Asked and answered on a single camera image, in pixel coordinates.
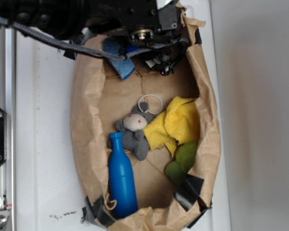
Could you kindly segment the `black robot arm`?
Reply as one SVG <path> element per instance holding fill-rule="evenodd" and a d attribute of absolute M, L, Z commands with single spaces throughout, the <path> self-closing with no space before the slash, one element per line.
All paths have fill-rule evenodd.
<path fill-rule="evenodd" d="M 69 54 L 107 59 L 122 78 L 131 58 L 154 59 L 167 76 L 185 54 L 176 0 L 0 0 L 0 27 Z"/>

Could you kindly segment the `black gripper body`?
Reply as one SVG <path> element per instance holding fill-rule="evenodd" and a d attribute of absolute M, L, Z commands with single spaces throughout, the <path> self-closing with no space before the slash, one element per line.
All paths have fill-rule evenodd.
<path fill-rule="evenodd" d="M 182 35 L 177 4 L 176 0 L 91 0 L 89 29 L 120 44 L 120 55 L 110 59 L 139 56 L 167 76 L 190 43 Z"/>

